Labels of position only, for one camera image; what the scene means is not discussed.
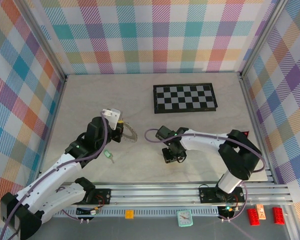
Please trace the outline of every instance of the plaid wall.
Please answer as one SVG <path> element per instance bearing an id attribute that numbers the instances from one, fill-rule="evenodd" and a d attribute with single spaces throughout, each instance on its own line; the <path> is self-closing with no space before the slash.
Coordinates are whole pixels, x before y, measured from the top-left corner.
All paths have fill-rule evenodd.
<path id="1" fill-rule="evenodd" d="M 0 199 L 34 180 L 61 85 L 13 0 L 0 0 Z"/>
<path id="2" fill-rule="evenodd" d="M 280 183 L 300 219 L 300 0 L 290 0 L 248 73 L 254 110 Z"/>
<path id="3" fill-rule="evenodd" d="M 27 2 L 66 73 L 132 74 L 237 71 L 276 1 Z"/>

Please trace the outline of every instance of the green key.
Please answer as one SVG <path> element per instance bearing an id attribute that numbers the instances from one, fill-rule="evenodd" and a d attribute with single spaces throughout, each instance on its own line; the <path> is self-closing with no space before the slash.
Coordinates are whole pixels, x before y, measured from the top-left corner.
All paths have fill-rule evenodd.
<path id="1" fill-rule="evenodd" d="M 114 159 L 113 159 L 113 155 L 112 155 L 112 153 L 111 152 L 109 152 L 108 150 L 104 150 L 104 155 L 108 158 L 108 159 L 110 159 L 111 161 L 112 161 L 112 163 L 114 164 L 115 163 L 115 161 L 114 161 Z"/>

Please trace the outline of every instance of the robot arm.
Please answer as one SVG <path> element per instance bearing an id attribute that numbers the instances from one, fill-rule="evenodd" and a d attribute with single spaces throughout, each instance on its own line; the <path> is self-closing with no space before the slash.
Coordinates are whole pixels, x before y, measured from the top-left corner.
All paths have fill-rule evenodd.
<path id="1" fill-rule="evenodd" d="M 222 192 L 223 194 L 221 195 L 223 196 L 221 196 L 221 198 L 224 198 L 225 195 L 232 193 L 236 186 L 242 181 L 246 181 L 250 178 L 258 164 L 259 158 L 244 147 L 219 138 L 236 140 L 252 148 L 259 154 L 261 154 L 261 152 L 242 132 L 238 130 L 232 130 L 229 134 L 204 133 L 205 135 L 215 136 L 215 139 L 198 137 L 200 134 L 203 133 L 184 127 L 180 127 L 175 132 L 162 126 L 155 136 L 159 140 L 166 140 L 172 136 L 181 135 L 181 137 L 176 137 L 164 142 L 164 144 L 168 146 L 168 148 L 162 149 L 166 163 L 174 161 L 182 163 L 187 157 L 187 150 L 206 151 L 207 149 L 210 149 L 215 151 L 216 154 L 219 153 L 228 168 L 227 172 L 221 177 L 216 185 L 217 192 Z"/>
<path id="2" fill-rule="evenodd" d="M 73 174 L 79 173 L 93 159 L 76 161 L 92 156 L 98 151 L 106 138 L 108 144 L 111 140 L 120 143 L 123 135 L 123 121 L 121 112 L 116 109 L 104 109 L 108 135 L 105 136 L 105 126 L 101 117 L 95 117 L 88 124 L 86 132 L 80 134 L 65 150 L 65 153 L 57 162 L 42 174 L 29 186 L 20 190 L 16 195 L 10 192 L 1 198 L 1 217 L 5 222 L 13 208 L 19 204 L 18 209 L 13 214 L 9 227 L 17 231 L 19 237 L 26 240 L 31 237 L 41 226 L 50 220 L 53 214 L 65 207 L 80 201 L 92 202 L 90 193 L 94 192 L 94 186 L 85 178 L 78 178 L 75 183 L 66 187 L 62 191 L 56 192 L 59 186 Z M 49 176 L 45 176 L 51 170 L 55 170 Z M 30 193 L 30 188 L 35 184 L 40 184 Z"/>

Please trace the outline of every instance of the gray floor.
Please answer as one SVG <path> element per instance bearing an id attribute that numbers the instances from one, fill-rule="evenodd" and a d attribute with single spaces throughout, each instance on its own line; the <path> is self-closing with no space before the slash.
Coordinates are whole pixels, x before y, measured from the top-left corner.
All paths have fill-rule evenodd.
<path id="1" fill-rule="evenodd" d="M 153 85 L 212 83 L 218 108 L 215 112 L 154 114 Z M 111 142 L 115 164 L 103 154 L 82 171 L 91 182 L 196 182 L 218 181 L 227 170 L 216 151 L 188 151 L 182 164 L 165 164 L 164 144 L 149 143 L 144 132 L 162 125 L 172 130 L 186 127 L 204 133 L 229 133 L 232 129 L 250 131 L 256 138 L 236 73 L 165 73 L 71 75 L 47 151 L 43 171 L 54 164 L 67 146 L 87 129 L 103 108 L 123 112 L 123 120 L 137 132 L 138 141 Z M 77 174 L 68 179 L 73 182 Z M 251 181 L 266 181 L 266 173 L 254 173 Z"/>
<path id="2" fill-rule="evenodd" d="M 193 226 L 179 227 L 176 217 L 125 219 L 100 217 L 90 224 L 53 217 L 30 240 L 288 240 L 286 225 L 274 224 L 273 206 L 265 206 L 267 219 L 250 226 L 246 211 L 221 223 L 217 217 L 193 217 Z"/>

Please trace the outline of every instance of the clock face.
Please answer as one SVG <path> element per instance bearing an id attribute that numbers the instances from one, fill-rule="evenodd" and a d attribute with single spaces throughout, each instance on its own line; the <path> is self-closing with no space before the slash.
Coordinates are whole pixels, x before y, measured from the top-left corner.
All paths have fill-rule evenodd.
<path id="1" fill-rule="evenodd" d="M 190 210 L 178 211 L 177 217 L 178 217 L 178 223 L 180 227 L 189 227 L 193 225 Z"/>

